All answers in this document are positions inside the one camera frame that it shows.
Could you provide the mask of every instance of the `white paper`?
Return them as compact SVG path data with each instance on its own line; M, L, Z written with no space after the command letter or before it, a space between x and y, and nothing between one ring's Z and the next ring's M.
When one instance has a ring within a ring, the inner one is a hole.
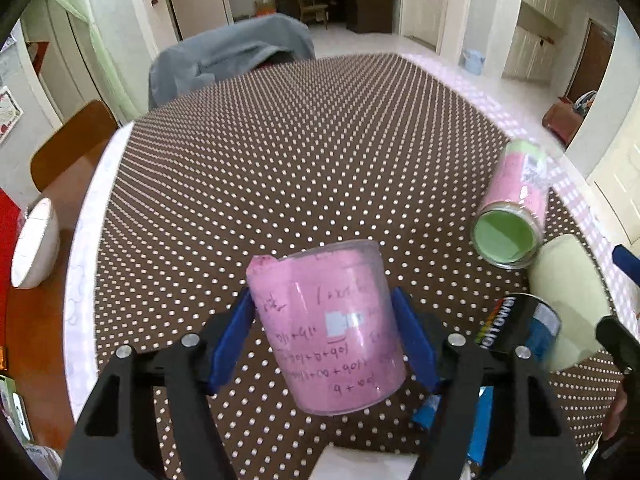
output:
M0 144L14 129L15 123L22 117L22 108L5 86L0 88Z
M417 455L400 455L327 446L309 480L407 480ZM460 480L470 480L465 465Z

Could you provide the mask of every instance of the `metal screw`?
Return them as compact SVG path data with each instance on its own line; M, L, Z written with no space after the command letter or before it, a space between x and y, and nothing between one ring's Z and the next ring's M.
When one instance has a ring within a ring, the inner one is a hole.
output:
M200 342L200 337L198 334L185 334L182 336L180 341L182 342L182 346L190 348L192 346L196 346Z
M449 334L447 341L449 341L451 346L464 346L466 338L462 334Z
M531 350L524 345L516 346L516 355L520 359L529 359L531 357Z
M131 347L129 345L118 346L116 350L116 356L120 359L124 359L125 357L129 357L131 355Z

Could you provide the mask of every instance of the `clear plastic cup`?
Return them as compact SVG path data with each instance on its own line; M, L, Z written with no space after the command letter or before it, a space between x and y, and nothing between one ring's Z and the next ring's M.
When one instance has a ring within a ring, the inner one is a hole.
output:
M254 256L247 281L278 366L305 412L355 412L404 382L375 242L341 242L281 260Z

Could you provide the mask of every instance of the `black spray can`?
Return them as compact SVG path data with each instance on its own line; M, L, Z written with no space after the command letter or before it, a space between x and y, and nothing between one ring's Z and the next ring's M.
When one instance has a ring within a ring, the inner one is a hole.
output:
M519 292L496 303L476 336L476 344L504 353L513 352L517 346L526 346L542 362L553 347L560 328L558 314L545 301Z

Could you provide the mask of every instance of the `poster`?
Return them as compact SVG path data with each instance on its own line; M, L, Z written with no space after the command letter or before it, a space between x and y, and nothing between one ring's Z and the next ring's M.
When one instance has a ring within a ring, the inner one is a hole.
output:
M5 86L0 88L0 144L22 117L23 111Z

